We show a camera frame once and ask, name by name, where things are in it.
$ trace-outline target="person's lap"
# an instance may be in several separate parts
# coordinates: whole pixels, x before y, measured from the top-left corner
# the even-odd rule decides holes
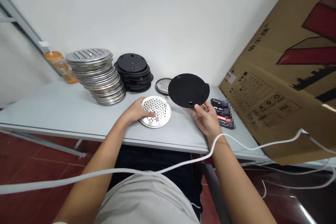
[[[142,171],[150,170],[156,172],[190,159],[190,153],[186,152],[122,145],[115,168],[129,168]],[[202,192],[202,175],[193,174],[192,170],[192,165],[187,164],[163,173],[163,175],[173,181],[190,202],[201,207],[198,209],[192,206],[198,219],[200,219],[200,214],[203,211],[200,199]],[[113,174],[108,190],[131,175],[131,173]]]

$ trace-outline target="phone screen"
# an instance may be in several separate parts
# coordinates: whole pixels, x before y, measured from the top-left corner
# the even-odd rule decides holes
[[[233,124],[229,103],[227,101],[211,99],[211,105],[215,108],[217,112],[219,124],[222,127],[226,127],[231,130],[234,129],[235,127]]]

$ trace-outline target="red tile floor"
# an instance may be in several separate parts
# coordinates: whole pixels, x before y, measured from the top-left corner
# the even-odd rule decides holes
[[[73,148],[77,143],[76,139],[54,136],[40,137],[69,148]],[[78,150],[86,152],[87,155],[80,158],[0,133],[0,184],[57,180],[77,176],[83,171],[99,146],[100,142],[83,141]],[[264,192],[261,179],[272,179],[274,182],[281,183],[281,179],[274,172],[252,170],[246,172],[260,194]],[[205,179],[202,184],[202,224],[220,223]],[[66,185],[0,195],[1,223],[50,224],[71,188],[72,185]],[[265,202],[278,223],[309,223],[303,221],[300,214],[292,210],[298,201],[290,190],[268,185],[267,192]]]

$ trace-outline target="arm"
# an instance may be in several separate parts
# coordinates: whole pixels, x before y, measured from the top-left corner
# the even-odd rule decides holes
[[[189,111],[195,116],[200,130],[206,135],[209,147],[222,133],[216,110],[206,101]],[[233,223],[276,223],[270,210],[236,159],[227,140],[221,136],[212,154],[217,177]]]
[[[93,155],[82,174],[114,168],[127,127],[142,117],[154,117],[144,111],[136,100],[116,121],[104,142]],[[54,222],[93,223],[109,187],[112,174],[101,175],[75,183]]]

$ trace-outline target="white table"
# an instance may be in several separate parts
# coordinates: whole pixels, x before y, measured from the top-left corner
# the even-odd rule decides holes
[[[115,121],[133,101],[141,96],[156,95],[164,97],[156,91],[155,82],[153,81],[152,87],[144,93],[127,93],[125,99],[120,103],[112,106],[101,106],[96,103],[89,91],[84,89],[81,84],[69,85],[60,78],[2,110],[0,112],[0,129],[15,131],[20,134],[26,132],[103,141]],[[210,87],[208,100],[212,98],[225,100],[220,89],[215,86]],[[208,153],[206,139],[197,128],[188,110],[177,106],[170,98],[168,98],[168,102],[171,106],[172,115],[165,126],[153,129],[135,122],[127,129],[123,143],[174,151]],[[223,133],[231,135],[245,146],[251,148],[258,146],[236,113],[233,113],[233,120],[236,129],[231,130],[222,127]],[[19,137],[27,140],[29,138],[28,136]],[[273,163],[262,150],[247,150],[230,137],[227,137],[227,140],[236,157],[247,160],[246,165],[248,163]],[[37,139],[36,141],[52,148],[81,155],[79,152],[68,150],[45,140]],[[332,163],[336,166],[336,159],[333,159]],[[321,165],[323,165],[322,162],[316,161],[300,166],[314,168]]]

